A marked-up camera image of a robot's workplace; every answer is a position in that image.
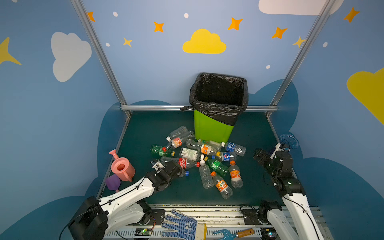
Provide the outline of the red coca cola bottle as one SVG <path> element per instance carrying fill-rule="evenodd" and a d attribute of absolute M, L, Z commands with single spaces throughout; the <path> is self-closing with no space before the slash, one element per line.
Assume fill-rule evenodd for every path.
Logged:
<path fill-rule="evenodd" d="M 162 164 L 169 163 L 169 162 L 175 162 L 176 164 L 179 164 L 182 169 L 190 169 L 192 167 L 200 167 L 199 162 L 195 162 L 186 158 L 171 158 L 171 157 L 161 157 L 159 161 Z"/>

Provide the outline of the blue dotted work glove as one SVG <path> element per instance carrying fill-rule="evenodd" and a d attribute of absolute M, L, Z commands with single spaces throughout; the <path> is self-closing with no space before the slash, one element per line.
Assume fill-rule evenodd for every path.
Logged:
<path fill-rule="evenodd" d="M 206 240 L 207 225 L 200 224 L 195 218 L 187 216 L 176 209 L 165 216 L 161 224 L 162 237 L 177 240 Z"/>

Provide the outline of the pink toy watering can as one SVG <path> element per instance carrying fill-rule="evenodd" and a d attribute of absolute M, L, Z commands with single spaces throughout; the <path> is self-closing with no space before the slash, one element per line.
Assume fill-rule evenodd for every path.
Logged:
<path fill-rule="evenodd" d="M 123 182 L 132 182 L 135 176 L 136 170 L 127 158 L 119 157 L 117 150 L 109 152 L 114 157 L 114 161 L 111 165 L 112 172 L 118 176 Z"/>

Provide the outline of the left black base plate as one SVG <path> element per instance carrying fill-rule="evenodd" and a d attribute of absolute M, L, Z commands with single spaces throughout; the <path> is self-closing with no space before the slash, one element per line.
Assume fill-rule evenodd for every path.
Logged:
<path fill-rule="evenodd" d="M 165 220 L 166 211 L 163 209 L 155 209 L 150 212 L 146 212 L 142 219 L 139 221 L 140 225 L 153 225 L 160 226 L 161 223 Z"/>

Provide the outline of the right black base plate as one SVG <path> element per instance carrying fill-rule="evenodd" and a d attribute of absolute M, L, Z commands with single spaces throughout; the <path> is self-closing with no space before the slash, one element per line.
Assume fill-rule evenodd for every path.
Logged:
<path fill-rule="evenodd" d="M 240 212 L 243 215 L 245 225 L 268 225 L 269 222 L 263 215 L 259 214 L 259 210 L 249 205 L 241 205 Z"/>

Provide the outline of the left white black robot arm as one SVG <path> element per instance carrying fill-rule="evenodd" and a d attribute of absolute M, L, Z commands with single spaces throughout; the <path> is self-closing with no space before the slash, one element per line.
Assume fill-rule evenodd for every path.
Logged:
<path fill-rule="evenodd" d="M 73 239 L 102 240 L 123 226 L 146 223 L 152 209 L 144 199 L 165 190 L 182 174 L 179 164 L 169 162 L 118 193 L 87 198 L 67 224 Z"/>

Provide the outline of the clear bottle white cap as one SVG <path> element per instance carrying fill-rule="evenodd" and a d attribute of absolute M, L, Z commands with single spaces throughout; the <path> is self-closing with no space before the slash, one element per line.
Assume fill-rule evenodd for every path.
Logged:
<path fill-rule="evenodd" d="M 186 126 L 181 126 L 181 127 L 177 128 L 176 130 L 170 132 L 169 136 L 166 137 L 166 140 L 168 142 L 170 142 L 172 139 L 179 137 L 180 135 L 187 133 L 187 132 L 188 132 L 188 128 Z"/>

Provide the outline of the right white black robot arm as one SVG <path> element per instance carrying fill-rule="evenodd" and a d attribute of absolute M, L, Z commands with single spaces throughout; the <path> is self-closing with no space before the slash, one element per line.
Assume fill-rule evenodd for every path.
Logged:
<path fill-rule="evenodd" d="M 287 221 L 283 208 L 274 201 L 261 201 L 258 220 L 272 225 L 282 240 L 323 240 L 319 226 L 311 212 L 306 192 L 301 182 L 293 174 L 293 158 L 290 153 L 277 144 L 273 153 L 256 149 L 254 159 L 258 161 L 272 178 L 272 183 L 294 222 Z"/>

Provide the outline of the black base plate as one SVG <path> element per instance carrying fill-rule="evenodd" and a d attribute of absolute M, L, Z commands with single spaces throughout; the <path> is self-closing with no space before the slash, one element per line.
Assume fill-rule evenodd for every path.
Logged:
<path fill-rule="evenodd" d="M 160 226 L 161 223 L 165 220 L 166 211 L 163 209 L 155 209 L 150 212 L 146 212 L 142 219 L 139 221 L 140 225 L 153 225 Z"/>
<path fill-rule="evenodd" d="M 249 205 L 241 205 L 240 212 L 243 215 L 245 225 L 268 225 L 269 222 L 263 215 L 259 214 L 259 210 Z"/>

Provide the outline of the crushed green bottle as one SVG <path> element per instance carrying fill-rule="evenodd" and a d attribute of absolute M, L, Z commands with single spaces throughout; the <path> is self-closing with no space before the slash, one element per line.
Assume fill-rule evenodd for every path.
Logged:
<path fill-rule="evenodd" d="M 161 147 L 158 145 L 152 145 L 151 155 L 155 159 L 159 159 L 160 157 L 174 157 L 175 152 L 172 150 L 167 150 L 165 147 Z"/>

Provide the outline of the crushed orange label bottle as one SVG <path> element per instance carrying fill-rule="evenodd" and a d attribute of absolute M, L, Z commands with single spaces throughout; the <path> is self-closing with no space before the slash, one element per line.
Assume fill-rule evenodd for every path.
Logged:
<path fill-rule="evenodd" d="M 192 139 L 186 140 L 186 146 L 190 149 L 199 151 L 204 155 L 215 156 L 217 152 L 221 151 L 221 147 L 209 143 L 209 141 L 195 142 Z"/>

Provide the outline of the orange fanta bottle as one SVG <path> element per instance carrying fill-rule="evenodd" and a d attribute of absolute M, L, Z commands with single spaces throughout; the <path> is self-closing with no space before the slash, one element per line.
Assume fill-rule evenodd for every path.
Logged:
<path fill-rule="evenodd" d="M 215 171 L 211 172 L 214 184 L 224 199 L 229 199 L 233 195 L 233 190 L 227 184 L 223 177 L 218 175 Z"/>
<path fill-rule="evenodd" d="M 243 180 L 240 173 L 240 168 L 236 165 L 235 161 L 230 161 L 229 167 L 230 175 L 231 175 L 231 184 L 233 188 L 240 189 L 243 187 Z"/>

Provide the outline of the pepsi bottle yellow cap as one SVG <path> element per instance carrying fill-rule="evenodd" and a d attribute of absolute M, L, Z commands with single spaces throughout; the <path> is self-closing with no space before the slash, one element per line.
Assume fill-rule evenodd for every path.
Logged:
<path fill-rule="evenodd" d="M 215 156 L 212 156 L 212 159 L 219 162 L 230 162 L 237 159 L 237 155 L 234 152 L 217 152 Z"/>

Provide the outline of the black bin liner bag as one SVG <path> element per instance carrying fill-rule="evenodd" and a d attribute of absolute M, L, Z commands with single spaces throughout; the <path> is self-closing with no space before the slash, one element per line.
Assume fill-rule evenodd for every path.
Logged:
<path fill-rule="evenodd" d="M 200 73 L 190 89 L 189 106 L 223 124 L 234 126 L 249 103 L 247 80 L 241 77 Z"/>

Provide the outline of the orange fanta bottle lower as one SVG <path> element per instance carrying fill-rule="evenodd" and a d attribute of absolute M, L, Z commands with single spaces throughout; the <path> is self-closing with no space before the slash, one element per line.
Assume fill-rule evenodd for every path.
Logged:
<path fill-rule="evenodd" d="M 229 199 L 233 195 L 233 190 L 227 184 L 223 177 L 218 175 L 215 171 L 211 172 L 214 184 L 224 199 Z"/>

